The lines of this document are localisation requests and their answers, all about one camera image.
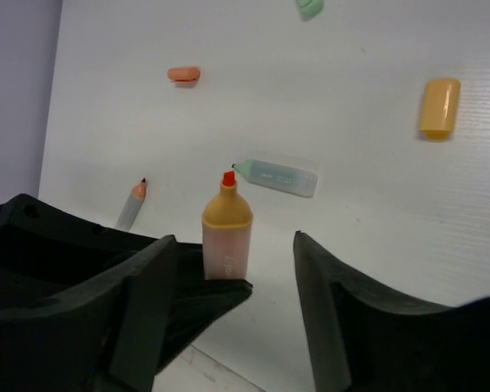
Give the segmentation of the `yellow orange eraser cap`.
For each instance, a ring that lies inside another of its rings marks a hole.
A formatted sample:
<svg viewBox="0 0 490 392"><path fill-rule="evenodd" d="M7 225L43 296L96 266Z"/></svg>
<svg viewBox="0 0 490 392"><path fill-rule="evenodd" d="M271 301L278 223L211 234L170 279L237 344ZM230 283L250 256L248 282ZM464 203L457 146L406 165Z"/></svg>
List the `yellow orange eraser cap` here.
<svg viewBox="0 0 490 392"><path fill-rule="evenodd" d="M457 120L461 82L455 78L428 81L422 96L418 130L427 141L444 142L452 137Z"/></svg>

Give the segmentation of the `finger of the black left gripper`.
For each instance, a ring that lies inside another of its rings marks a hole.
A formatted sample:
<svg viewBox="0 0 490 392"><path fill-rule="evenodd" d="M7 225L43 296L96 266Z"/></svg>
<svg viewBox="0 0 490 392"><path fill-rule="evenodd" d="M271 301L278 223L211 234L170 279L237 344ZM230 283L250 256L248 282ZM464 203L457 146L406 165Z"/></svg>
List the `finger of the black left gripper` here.
<svg viewBox="0 0 490 392"><path fill-rule="evenodd" d="M202 246L179 243L176 285L158 360L164 370L215 321L247 301L253 285L244 279L206 280Z"/></svg>
<svg viewBox="0 0 490 392"><path fill-rule="evenodd" d="M0 310L77 285L152 242L18 194L0 204Z"/></svg>

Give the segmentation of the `pink orange pencil-shaped case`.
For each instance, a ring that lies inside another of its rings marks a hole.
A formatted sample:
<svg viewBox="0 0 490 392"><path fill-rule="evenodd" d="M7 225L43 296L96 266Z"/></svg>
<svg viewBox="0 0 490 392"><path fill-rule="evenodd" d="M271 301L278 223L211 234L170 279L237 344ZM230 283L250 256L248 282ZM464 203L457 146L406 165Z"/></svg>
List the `pink orange pencil-shaped case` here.
<svg viewBox="0 0 490 392"><path fill-rule="evenodd" d="M252 210L238 193L235 172L225 172L219 192L208 202L202 214L205 279L246 278L252 222Z"/></svg>

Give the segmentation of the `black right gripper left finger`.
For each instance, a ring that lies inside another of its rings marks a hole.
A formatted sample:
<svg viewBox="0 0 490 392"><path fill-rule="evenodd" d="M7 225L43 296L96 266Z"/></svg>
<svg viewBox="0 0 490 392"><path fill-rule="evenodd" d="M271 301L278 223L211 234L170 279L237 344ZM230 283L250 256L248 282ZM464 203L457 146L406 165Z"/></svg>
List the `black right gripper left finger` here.
<svg viewBox="0 0 490 392"><path fill-rule="evenodd" d="M0 308L0 391L150 391L176 278L168 235L51 296Z"/></svg>

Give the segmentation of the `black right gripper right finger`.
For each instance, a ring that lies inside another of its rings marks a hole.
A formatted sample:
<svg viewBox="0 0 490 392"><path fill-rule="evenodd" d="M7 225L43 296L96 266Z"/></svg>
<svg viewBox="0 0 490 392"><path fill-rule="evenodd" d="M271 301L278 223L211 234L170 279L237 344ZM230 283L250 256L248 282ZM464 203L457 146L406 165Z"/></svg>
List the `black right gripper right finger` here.
<svg viewBox="0 0 490 392"><path fill-rule="evenodd" d="M318 391L490 391L490 296L457 307L399 292L293 241Z"/></svg>

